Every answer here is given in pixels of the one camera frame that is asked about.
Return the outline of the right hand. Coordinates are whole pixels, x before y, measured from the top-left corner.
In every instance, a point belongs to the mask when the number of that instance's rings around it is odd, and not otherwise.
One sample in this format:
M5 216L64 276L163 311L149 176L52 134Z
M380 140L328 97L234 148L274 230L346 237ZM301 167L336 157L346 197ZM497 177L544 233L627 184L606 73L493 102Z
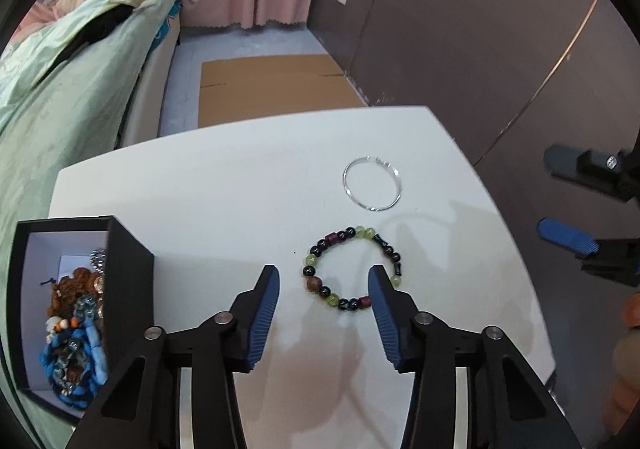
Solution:
M605 428L612 435L620 431L639 401L639 293L628 297L622 319L627 332L614 349L616 377L604 414Z

